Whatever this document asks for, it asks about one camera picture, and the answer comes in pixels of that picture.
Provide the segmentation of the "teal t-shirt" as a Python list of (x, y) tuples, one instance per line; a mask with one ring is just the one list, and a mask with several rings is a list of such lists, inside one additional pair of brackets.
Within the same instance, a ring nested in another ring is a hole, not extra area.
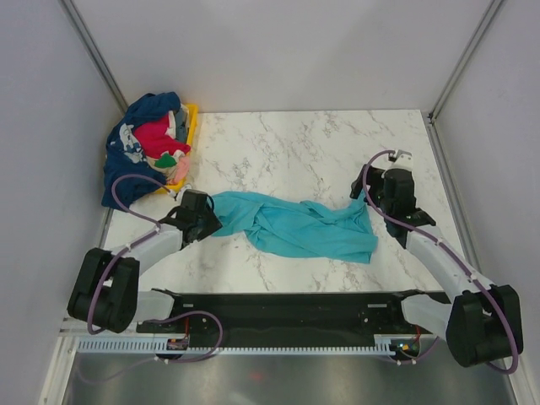
[(255, 192), (213, 196), (214, 213), (225, 237), (242, 233), (259, 251), (287, 258), (328, 258), (370, 263), (378, 246), (367, 207), (353, 199), (345, 208), (318, 202), (289, 202)]

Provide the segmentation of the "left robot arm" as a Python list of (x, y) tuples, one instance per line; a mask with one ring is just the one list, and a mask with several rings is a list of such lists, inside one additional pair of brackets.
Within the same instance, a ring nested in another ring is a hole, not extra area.
[(134, 322), (156, 321), (167, 332), (178, 331), (185, 311), (175, 294), (164, 289), (139, 290), (139, 278), (161, 260), (222, 228), (214, 201), (187, 190), (148, 233), (112, 250), (93, 248), (83, 259), (67, 304), (67, 313), (87, 324), (89, 333), (121, 333)]

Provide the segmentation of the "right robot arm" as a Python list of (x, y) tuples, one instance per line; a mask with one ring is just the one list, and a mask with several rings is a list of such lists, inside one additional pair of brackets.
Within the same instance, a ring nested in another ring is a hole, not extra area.
[(388, 326), (406, 332), (416, 325), (433, 333), (462, 367), (486, 364), (515, 373), (523, 351), (517, 292), (489, 281), (456, 252), (417, 207), (411, 170), (364, 165), (350, 196), (363, 198), (384, 219), (388, 234), (429, 270), (448, 299), (442, 303), (419, 290), (399, 293), (399, 303), (386, 311)]

